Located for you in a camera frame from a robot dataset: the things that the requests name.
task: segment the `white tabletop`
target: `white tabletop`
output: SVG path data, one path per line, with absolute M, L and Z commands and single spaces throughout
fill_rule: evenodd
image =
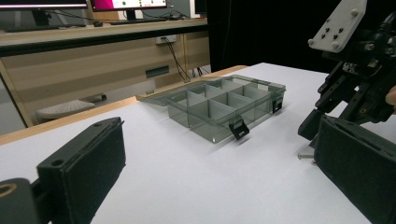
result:
M 240 141 L 212 144 L 166 107 L 139 102 L 0 146 L 0 180 L 36 180 L 52 152 L 94 122 L 121 117 L 126 166 L 92 223 L 370 223 L 311 160 L 297 159 L 310 150 L 297 130 L 326 74 L 267 63 L 234 74 L 287 89 L 282 110 Z M 396 142 L 396 118 L 364 126 Z

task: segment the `screw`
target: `screw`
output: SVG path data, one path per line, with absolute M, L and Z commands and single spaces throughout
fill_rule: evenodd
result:
M 332 47 L 334 49 L 338 49 L 338 47 L 340 47 L 340 44 L 338 42 L 332 42 Z
M 350 14 L 351 14 L 352 16 L 356 17 L 356 16 L 359 14 L 359 11 L 358 11 L 356 8 L 354 8 L 354 9 L 352 9 L 352 10 L 350 11 Z
M 298 154 L 297 158 L 300 159 L 314 159 L 314 155 L 308 155 L 308 154 Z
M 365 49 L 365 50 L 373 50 L 374 47 L 375 47 L 374 44 L 366 44 L 366 45 L 364 46 L 364 49 Z

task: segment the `cable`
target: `cable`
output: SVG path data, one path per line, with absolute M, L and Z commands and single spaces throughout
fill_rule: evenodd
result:
M 176 58 L 176 54 L 175 54 L 175 51 L 174 51 L 174 49 L 173 49 L 173 47 L 172 47 L 171 42 L 169 42 L 169 39 L 168 39 L 167 37 L 164 37 L 163 39 L 165 40 L 166 44 L 168 45 L 169 49 L 170 49 L 171 52 L 172 52 L 172 56 L 173 56 L 174 59 L 175 59 L 176 67 L 177 67 L 178 73 L 179 73 L 180 76 L 183 78 L 183 80 L 186 80 L 186 78 L 187 78 L 188 80 L 190 80 L 189 75 L 186 73 L 186 71 L 184 71 L 183 67 L 178 63 L 177 58 Z M 186 78 L 183 77 L 183 75 L 181 74 L 179 68 L 180 68 L 180 69 L 183 71 L 183 73 L 186 75 Z
M 227 24 L 227 33 L 225 35 L 225 40 L 224 40 L 224 50 L 223 50 L 223 55 L 221 57 L 221 64 L 220 64 L 220 69 L 223 68 L 224 65 L 224 58 L 225 58 L 225 51 L 227 49 L 227 42 L 228 42 L 228 35 L 230 33 L 230 26 L 231 26 L 231 8 L 232 8 L 233 0 L 230 0 L 230 6 L 229 6 L 229 15 L 228 15 L 228 24 Z
M 151 17 L 151 18 L 161 18 L 161 19 L 168 19 L 168 20 L 174 20 L 174 19 L 177 19 L 177 20 L 190 19 L 190 17 L 186 16 L 185 14 L 183 14 L 183 13 L 177 11 L 177 10 L 172 10 L 172 11 L 170 11 L 170 12 L 163 13 L 161 16 L 158 16 L 158 17 L 150 16 L 150 15 L 146 14 L 146 12 L 144 12 L 143 10 L 141 10 L 141 11 L 142 11 L 142 13 L 143 13 L 145 16 Z M 178 13 L 178 16 L 177 16 L 177 17 L 174 17 L 173 14 L 172 14 L 172 13 L 175 13 L 175 12 Z
M 203 67 L 200 67 L 200 69 L 203 69 L 204 71 L 206 71 L 206 69 L 204 69 Z M 207 74 L 209 74 L 209 72 L 208 72 L 208 71 L 206 71 L 206 73 L 207 73 Z

